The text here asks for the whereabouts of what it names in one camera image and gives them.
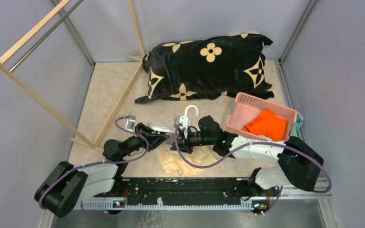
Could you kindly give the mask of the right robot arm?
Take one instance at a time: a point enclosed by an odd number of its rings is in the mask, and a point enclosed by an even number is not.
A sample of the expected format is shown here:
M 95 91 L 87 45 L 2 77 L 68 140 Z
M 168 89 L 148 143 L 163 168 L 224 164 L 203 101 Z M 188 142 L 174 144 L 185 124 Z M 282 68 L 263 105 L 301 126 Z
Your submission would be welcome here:
M 303 191 L 315 192 L 323 158 L 298 137 L 286 141 L 263 141 L 229 133 L 221 129 L 211 116 L 199 121 L 199 130 L 190 130 L 186 116 L 175 119 L 175 139 L 171 147 L 179 154 L 192 153 L 194 147 L 211 146 L 223 159 L 252 159 L 271 164 L 256 168 L 249 179 L 249 191 L 255 196 L 276 186 L 293 185 Z

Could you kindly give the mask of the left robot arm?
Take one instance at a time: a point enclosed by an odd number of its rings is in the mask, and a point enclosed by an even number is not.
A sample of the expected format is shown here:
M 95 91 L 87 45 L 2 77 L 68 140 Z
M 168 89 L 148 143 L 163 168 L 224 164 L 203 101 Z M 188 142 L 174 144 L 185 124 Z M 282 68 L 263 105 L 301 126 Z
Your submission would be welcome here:
M 129 160 L 124 157 L 143 149 L 149 152 L 170 138 L 169 133 L 155 131 L 139 123 L 124 141 L 107 140 L 104 144 L 104 160 L 74 166 L 62 161 L 49 174 L 34 195 L 42 209 L 62 218 L 80 202 L 100 193 L 119 196 L 123 183 L 115 179 L 125 169 Z

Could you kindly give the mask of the white clip hanger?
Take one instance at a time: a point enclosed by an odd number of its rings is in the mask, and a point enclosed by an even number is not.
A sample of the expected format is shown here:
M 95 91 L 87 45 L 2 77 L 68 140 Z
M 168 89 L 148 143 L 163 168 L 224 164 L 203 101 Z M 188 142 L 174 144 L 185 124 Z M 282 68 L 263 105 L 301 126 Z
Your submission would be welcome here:
M 195 110 L 195 115 L 198 116 L 199 109 L 195 105 L 188 105 L 185 108 L 184 115 L 176 116 L 173 125 L 165 125 L 159 123 L 148 123 L 148 127 L 154 131 L 159 131 L 163 133 L 173 133 L 176 129 L 181 130 L 185 136 L 188 133 L 188 127 L 191 125 L 191 121 L 188 118 L 188 111 L 193 108 Z

